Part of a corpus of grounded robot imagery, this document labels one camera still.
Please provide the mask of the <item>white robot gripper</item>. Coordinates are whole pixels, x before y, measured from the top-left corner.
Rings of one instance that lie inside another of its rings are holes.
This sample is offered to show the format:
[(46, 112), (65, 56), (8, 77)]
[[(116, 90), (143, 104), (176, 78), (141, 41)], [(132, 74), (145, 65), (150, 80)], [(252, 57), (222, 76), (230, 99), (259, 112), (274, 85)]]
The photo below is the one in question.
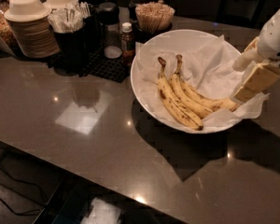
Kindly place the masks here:
[(261, 56), (280, 61), (280, 8), (264, 24), (259, 37), (255, 37), (235, 60), (232, 68), (244, 71), (241, 81), (231, 94), (236, 103), (246, 103), (257, 94), (270, 88), (280, 78), (280, 68), (271, 63), (259, 62)]

